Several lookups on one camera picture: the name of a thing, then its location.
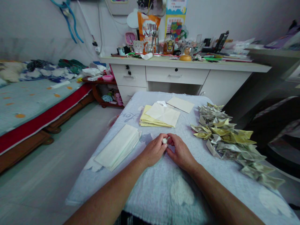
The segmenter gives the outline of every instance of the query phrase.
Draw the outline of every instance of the bottle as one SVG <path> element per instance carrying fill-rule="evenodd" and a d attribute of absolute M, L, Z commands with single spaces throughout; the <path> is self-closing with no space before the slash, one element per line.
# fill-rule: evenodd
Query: bottle
<path fill-rule="evenodd" d="M 163 54 L 164 55 L 173 55 L 175 45 L 174 35 L 167 33 L 163 41 Z"/>
<path fill-rule="evenodd" d="M 116 93 L 116 100 L 118 102 L 118 105 L 120 105 L 120 106 L 123 105 L 123 101 L 122 101 L 120 93 Z"/>

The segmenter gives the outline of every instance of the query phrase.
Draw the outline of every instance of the alarm clock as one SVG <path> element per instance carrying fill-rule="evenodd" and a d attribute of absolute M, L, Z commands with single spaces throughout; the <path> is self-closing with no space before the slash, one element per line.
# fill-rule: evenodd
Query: alarm clock
<path fill-rule="evenodd" d="M 125 33 L 125 42 L 128 45 L 133 45 L 133 42 L 136 41 L 135 33 L 126 32 Z"/>

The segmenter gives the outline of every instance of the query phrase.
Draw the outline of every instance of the snack bag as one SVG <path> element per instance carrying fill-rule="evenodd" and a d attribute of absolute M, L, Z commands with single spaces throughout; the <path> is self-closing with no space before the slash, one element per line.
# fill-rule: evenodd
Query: snack bag
<path fill-rule="evenodd" d="M 144 50 L 143 54 L 146 54 L 147 45 L 151 45 L 152 43 L 152 33 L 153 31 L 157 31 L 160 18 L 154 15 L 145 15 L 141 12 L 137 12 L 138 18 L 138 29 L 140 33 L 140 41 L 144 42 Z"/>

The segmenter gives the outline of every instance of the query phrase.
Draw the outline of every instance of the blue bedsheet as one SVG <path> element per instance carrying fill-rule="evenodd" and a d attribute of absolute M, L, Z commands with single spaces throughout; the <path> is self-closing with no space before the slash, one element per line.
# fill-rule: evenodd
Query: blue bedsheet
<path fill-rule="evenodd" d="M 0 136 L 34 119 L 56 105 L 82 84 L 76 79 L 57 89 L 56 83 L 43 79 L 11 83 L 0 89 Z"/>
<path fill-rule="evenodd" d="M 143 106 L 156 101 L 168 101 L 173 96 L 195 104 L 188 114 L 179 109 L 180 116 L 176 128 L 141 127 L 138 122 Z M 278 191 L 265 188 L 240 172 L 242 166 L 233 161 L 220 160 L 212 156 L 203 139 L 193 135 L 190 123 L 198 124 L 198 105 L 212 103 L 203 96 L 189 96 L 162 92 L 137 92 L 122 111 L 115 124 L 104 137 L 91 157 L 97 156 L 110 140 L 125 125 L 129 124 L 142 131 L 142 136 L 133 151 L 112 172 L 106 168 L 94 169 L 90 163 L 80 173 L 66 203 L 81 205 L 99 188 L 128 165 L 146 145 L 159 133 L 175 133 L 187 144 L 194 158 L 202 164 L 225 188 L 233 193 L 266 224 L 300 224 L 293 210 Z M 184 179 L 190 186 L 194 200 L 178 204 L 171 196 L 171 189 L 178 179 Z M 184 195 L 186 189 L 176 189 Z M 204 196 L 194 181 L 169 158 L 167 154 L 153 167 L 145 170 L 135 184 L 124 210 L 152 224 L 216 224 Z"/>

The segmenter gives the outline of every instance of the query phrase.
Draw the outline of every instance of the drawer handle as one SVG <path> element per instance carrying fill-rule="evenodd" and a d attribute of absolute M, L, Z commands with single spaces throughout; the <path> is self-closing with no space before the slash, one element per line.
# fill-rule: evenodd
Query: drawer handle
<path fill-rule="evenodd" d="M 125 75 L 124 75 L 124 77 L 125 77 L 125 78 L 133 78 L 133 79 L 135 79 L 135 76 L 125 76 Z"/>
<path fill-rule="evenodd" d="M 182 77 L 182 75 L 170 75 L 170 74 L 169 74 L 169 77 L 181 78 L 181 77 Z"/>

